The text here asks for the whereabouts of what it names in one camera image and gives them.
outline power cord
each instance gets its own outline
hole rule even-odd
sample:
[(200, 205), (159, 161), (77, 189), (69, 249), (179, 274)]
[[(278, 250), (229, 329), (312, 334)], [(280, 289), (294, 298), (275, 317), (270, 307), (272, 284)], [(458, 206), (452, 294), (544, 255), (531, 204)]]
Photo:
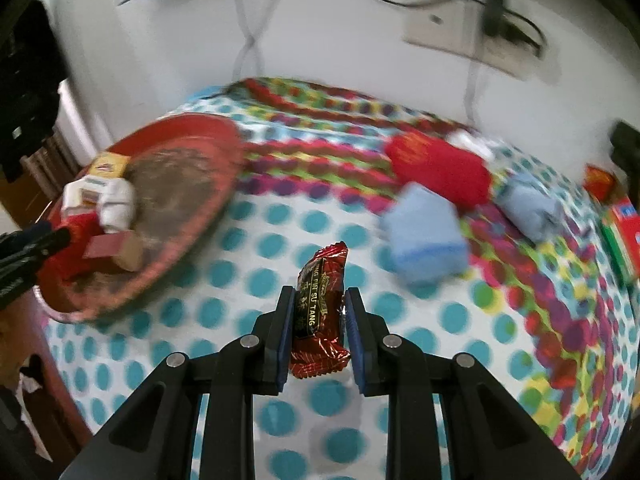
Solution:
[[(379, 0), (379, 1), (389, 5), (396, 6), (396, 7), (402, 7), (403, 9), (426, 9), (428, 7), (439, 6), (441, 4), (446, 4), (449, 2), (460, 2), (460, 1), (474, 2), (482, 6), (485, 5), (485, 3), (482, 0), (419, 0), (417, 2), (409, 2), (409, 3), (396, 2), (394, 0)], [(527, 25), (529, 25), (531, 28), (533, 28), (536, 31), (536, 34), (539, 35), (540, 37), (540, 44), (537, 44), (535, 42), (527, 42), (527, 43), (529, 44), (535, 43), (533, 47), (536, 49), (536, 55), (538, 57), (541, 57), (543, 51), (546, 50), (546, 45), (547, 45), (546, 36), (544, 32), (542, 32), (542, 30), (534, 22), (532, 22), (529, 18), (526, 18), (519, 12), (516, 12), (515, 10), (511, 10), (511, 9), (504, 9), (504, 12), (509, 16), (513, 16), (517, 20), (521, 20), (522, 22), (527, 23)]]
[(246, 57), (252, 51), (254, 52), (256, 75), (264, 75), (264, 59), (262, 57), (262, 52), (260, 50), (260, 46), (258, 45), (258, 41), (260, 40), (260, 37), (262, 36), (264, 31), (267, 29), (279, 2), (280, 0), (268, 1), (267, 5), (264, 7), (264, 13), (262, 14), (260, 25), (255, 31), (252, 31), (247, 20), (246, 10), (244, 8), (244, 0), (234, 0), (234, 3), (236, 4), (236, 14), (238, 15), (238, 26), (240, 27), (242, 35), (244, 36), (244, 45), (242, 46), (240, 52), (238, 52), (238, 56), (234, 61), (233, 81), (238, 81), (240, 79)]

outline wooden block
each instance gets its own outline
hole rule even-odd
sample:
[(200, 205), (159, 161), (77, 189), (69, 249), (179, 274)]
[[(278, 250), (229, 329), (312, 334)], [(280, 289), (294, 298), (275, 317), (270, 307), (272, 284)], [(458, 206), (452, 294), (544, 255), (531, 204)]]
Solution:
[(142, 266), (144, 247), (133, 231), (121, 231), (94, 236), (87, 245), (84, 256), (90, 260), (92, 270), (98, 272), (134, 272)]

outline wall socket plate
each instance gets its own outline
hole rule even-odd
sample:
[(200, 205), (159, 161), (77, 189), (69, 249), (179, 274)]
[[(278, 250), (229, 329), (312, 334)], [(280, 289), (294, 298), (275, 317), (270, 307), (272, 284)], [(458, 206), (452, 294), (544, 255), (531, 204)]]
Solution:
[(525, 79), (538, 60), (528, 46), (486, 36), (477, 45), (483, 8), (476, 2), (456, 0), (424, 9), (407, 9), (403, 39), (418, 46), (477, 59)]

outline yellow box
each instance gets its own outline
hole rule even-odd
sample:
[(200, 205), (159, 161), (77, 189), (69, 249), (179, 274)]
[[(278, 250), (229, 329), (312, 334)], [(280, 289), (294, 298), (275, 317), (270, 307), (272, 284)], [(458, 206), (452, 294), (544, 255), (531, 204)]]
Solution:
[(129, 163), (130, 156), (102, 152), (95, 157), (87, 174), (102, 178), (120, 178)]

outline wooden floor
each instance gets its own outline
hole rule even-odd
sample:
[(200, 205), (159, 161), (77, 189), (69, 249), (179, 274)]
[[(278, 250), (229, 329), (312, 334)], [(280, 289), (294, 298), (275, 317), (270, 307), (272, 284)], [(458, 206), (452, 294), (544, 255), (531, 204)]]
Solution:
[(46, 389), (57, 400), (71, 431), (84, 446), (92, 435), (49, 352), (42, 329), (44, 320), (44, 314), (31, 291), (0, 311), (0, 383), (15, 388), (19, 367), (29, 355), (38, 354), (44, 362)]

